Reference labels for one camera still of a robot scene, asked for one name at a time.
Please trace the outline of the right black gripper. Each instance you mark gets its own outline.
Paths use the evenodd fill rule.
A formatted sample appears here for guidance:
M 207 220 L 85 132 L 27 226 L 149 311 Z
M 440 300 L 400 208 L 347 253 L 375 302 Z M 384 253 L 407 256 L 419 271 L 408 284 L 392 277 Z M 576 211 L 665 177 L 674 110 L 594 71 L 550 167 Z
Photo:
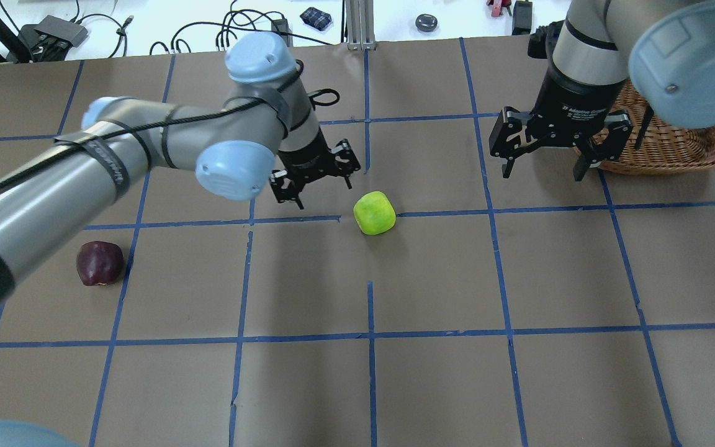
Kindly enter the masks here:
M 504 161 L 503 178 L 510 178 L 518 158 L 540 147 L 576 147 L 576 182 L 601 162 L 618 161 L 633 130 L 630 114 L 612 108 L 623 84 L 585 84 L 548 66 L 533 109 L 503 107 L 489 136 L 490 155 Z

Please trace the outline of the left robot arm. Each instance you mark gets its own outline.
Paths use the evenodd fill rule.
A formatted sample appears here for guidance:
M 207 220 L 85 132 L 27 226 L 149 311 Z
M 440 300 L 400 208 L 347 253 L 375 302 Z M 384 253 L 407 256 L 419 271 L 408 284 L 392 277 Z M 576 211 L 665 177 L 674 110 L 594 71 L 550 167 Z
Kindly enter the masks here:
M 235 87 L 219 111 L 131 96 L 99 98 L 81 130 L 0 179 L 0 306 L 16 287 L 155 167 L 188 170 L 204 189 L 252 201 L 270 186 L 302 206 L 307 184 L 361 169 L 344 139 L 327 144 L 304 63 L 273 33 L 224 54 Z

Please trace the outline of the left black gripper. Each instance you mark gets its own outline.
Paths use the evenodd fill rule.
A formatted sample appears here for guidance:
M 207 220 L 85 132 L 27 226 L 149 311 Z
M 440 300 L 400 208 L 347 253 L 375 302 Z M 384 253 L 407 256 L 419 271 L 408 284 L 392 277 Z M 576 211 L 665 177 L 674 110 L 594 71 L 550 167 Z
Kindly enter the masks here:
M 293 202 L 304 210 L 300 193 L 307 184 L 324 176 L 343 178 L 352 189 L 351 176 L 361 170 L 361 164 L 348 140 L 329 147 L 322 131 L 305 147 L 278 153 L 284 169 L 272 171 L 269 184 L 278 204 Z

